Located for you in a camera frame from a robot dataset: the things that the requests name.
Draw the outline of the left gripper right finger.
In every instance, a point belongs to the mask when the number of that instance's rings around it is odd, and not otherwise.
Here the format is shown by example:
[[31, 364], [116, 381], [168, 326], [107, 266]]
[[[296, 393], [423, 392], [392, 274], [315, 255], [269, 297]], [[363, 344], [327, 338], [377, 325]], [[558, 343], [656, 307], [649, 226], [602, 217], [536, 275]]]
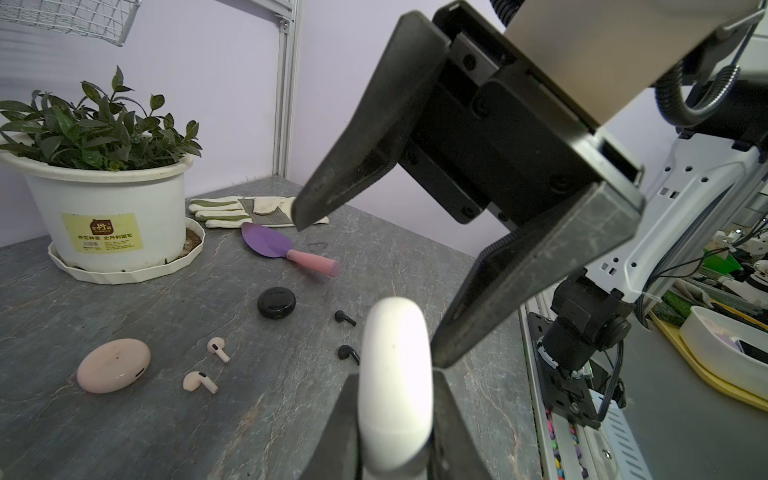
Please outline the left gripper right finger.
[[443, 372], [433, 371], [433, 431], [427, 478], [491, 479]]

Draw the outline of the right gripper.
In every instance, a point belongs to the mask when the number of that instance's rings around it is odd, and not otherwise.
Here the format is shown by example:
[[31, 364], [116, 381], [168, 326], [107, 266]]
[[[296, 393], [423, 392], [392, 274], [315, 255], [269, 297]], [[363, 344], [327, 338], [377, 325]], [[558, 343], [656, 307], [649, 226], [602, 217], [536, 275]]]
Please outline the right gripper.
[[448, 368], [522, 303], [625, 243], [640, 174], [464, 1], [402, 15], [346, 129], [295, 199], [298, 230], [399, 162], [457, 222], [515, 231], [477, 257], [431, 340]]

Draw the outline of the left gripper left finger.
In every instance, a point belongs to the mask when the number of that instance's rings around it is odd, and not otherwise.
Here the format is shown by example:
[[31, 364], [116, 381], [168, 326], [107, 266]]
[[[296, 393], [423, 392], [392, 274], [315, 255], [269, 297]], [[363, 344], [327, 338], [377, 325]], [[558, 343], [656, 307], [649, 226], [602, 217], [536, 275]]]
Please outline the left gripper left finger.
[[363, 478], [357, 415], [358, 386], [358, 374], [351, 374], [345, 380], [319, 443], [300, 475], [301, 480]]

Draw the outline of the white earbud charging case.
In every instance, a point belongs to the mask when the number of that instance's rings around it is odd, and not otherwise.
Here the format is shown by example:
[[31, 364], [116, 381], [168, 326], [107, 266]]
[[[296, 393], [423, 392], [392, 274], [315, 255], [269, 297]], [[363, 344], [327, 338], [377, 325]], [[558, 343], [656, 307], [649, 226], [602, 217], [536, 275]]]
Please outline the white earbud charging case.
[[417, 475], [433, 430], [432, 360], [420, 307], [403, 297], [375, 303], [365, 321], [357, 423], [363, 465], [379, 479]]

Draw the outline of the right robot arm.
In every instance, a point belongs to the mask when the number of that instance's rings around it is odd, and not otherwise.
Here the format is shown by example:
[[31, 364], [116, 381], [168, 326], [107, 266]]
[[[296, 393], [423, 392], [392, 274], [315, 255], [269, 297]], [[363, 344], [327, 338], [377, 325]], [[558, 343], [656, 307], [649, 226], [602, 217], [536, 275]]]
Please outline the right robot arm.
[[[699, 146], [726, 156], [684, 162]], [[758, 149], [684, 129], [657, 193], [634, 198], [638, 167], [566, 117], [529, 62], [469, 4], [432, 19], [403, 15], [346, 130], [292, 207], [306, 228], [403, 167], [458, 222], [496, 213], [506, 236], [478, 255], [432, 339], [446, 368], [515, 308], [556, 284], [550, 327], [534, 331], [544, 404], [591, 428], [582, 367], [621, 348], [658, 264], [708, 209], [733, 193]]]

